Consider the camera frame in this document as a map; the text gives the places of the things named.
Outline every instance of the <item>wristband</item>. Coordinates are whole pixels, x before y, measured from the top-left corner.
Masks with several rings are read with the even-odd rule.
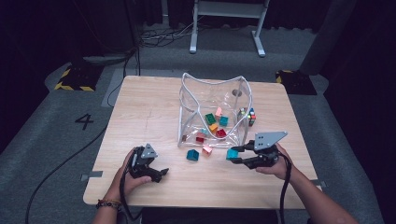
[[[120,211],[120,203],[116,200],[98,200],[96,209],[99,209],[100,207],[112,207],[117,211]]]

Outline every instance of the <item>transparent container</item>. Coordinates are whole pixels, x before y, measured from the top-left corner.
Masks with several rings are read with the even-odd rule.
[[[179,98],[179,147],[208,145],[230,148],[245,144],[248,135],[248,113],[241,114],[240,110],[244,108],[245,111],[250,111],[252,94],[244,77],[214,81],[197,79],[184,73]],[[221,115],[228,118],[226,126],[219,125],[219,119],[216,119],[218,130],[225,131],[225,136],[211,132],[206,121],[206,115],[216,116],[219,108]],[[206,133],[204,142],[197,141],[198,133]]]

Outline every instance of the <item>number 4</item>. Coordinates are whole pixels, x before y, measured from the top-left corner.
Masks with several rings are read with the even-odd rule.
[[[88,123],[93,123],[93,120],[90,120],[91,115],[90,114],[86,114],[84,116],[82,116],[79,119],[76,119],[75,123],[84,123],[84,127],[82,128],[82,130],[85,130],[87,128]]]

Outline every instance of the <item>table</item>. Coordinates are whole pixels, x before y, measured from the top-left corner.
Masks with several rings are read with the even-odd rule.
[[[309,179],[317,175],[284,87],[277,83],[249,82],[257,119],[247,134],[287,131],[279,143]],[[102,198],[127,153],[150,143],[159,157],[153,169],[169,168],[160,183],[137,188],[127,202],[135,206],[279,208],[283,180],[226,161],[226,148],[215,148],[208,157],[188,161],[190,148],[177,147],[181,78],[126,77],[98,152],[83,199],[96,204]],[[304,208],[292,187],[285,208]]]

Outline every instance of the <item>white metal stand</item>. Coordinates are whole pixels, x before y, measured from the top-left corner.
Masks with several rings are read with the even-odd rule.
[[[244,4],[195,0],[190,53],[196,53],[197,51],[198,15],[206,15],[259,19],[257,31],[252,31],[251,33],[253,35],[254,43],[256,44],[256,48],[260,57],[264,57],[265,51],[262,47],[262,42],[260,41],[260,32],[262,30],[262,24],[264,23],[269,2],[270,0],[265,0],[264,4]]]

